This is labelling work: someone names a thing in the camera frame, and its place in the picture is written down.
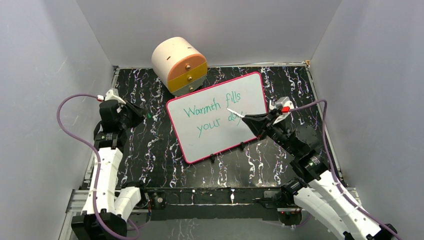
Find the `white green whiteboard marker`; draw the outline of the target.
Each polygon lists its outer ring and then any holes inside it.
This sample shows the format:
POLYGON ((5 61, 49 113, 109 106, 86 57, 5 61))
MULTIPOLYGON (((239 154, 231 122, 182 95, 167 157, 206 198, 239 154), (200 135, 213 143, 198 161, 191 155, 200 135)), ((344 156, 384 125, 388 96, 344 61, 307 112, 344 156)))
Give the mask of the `white green whiteboard marker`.
POLYGON ((245 117, 245 116, 244 116, 244 115, 242 115, 241 113, 238 113, 238 112, 236 112, 236 111, 234 111, 234 110, 232 110, 232 109, 230 109, 230 108, 227 108, 227 110, 228 110, 231 114, 235 115, 236 117, 238 117, 238 118, 240 118, 240 119, 242 119, 242 118, 244 118, 244 117, 245 117))

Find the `pink framed whiteboard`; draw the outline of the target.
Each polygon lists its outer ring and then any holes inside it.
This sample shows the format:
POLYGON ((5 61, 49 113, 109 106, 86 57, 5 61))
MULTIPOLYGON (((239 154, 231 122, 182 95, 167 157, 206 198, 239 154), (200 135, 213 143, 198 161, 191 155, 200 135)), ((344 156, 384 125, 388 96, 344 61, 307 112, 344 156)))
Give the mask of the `pink framed whiteboard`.
POLYGON ((184 160, 196 163, 255 139, 242 115, 268 111, 262 76, 252 72, 169 100, 166 109, 184 160))

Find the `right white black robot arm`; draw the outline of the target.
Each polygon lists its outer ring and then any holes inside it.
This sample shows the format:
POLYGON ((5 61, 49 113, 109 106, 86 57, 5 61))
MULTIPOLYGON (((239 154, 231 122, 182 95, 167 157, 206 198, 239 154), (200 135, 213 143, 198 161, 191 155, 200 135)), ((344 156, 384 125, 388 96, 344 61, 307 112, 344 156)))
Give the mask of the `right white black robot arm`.
POLYGON ((281 186, 280 197, 288 207, 308 211, 339 240, 391 240, 397 230, 373 220, 359 202, 335 181, 328 162, 319 154, 315 129, 302 125, 291 131, 275 110, 245 115, 241 120, 259 140, 269 137, 293 156, 296 177, 281 186))

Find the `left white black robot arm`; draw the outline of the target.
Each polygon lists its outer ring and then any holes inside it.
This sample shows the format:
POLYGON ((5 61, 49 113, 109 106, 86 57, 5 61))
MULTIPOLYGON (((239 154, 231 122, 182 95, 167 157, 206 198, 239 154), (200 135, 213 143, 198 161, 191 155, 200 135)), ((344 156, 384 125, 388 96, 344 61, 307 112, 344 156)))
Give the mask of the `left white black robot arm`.
POLYGON ((79 240, 122 240, 127 238, 127 221, 134 207, 144 208, 150 200, 141 182, 125 185, 116 195, 126 131, 143 122, 145 111, 127 100, 110 99, 99 104, 99 114, 89 193, 81 214, 72 218, 71 228, 79 240))

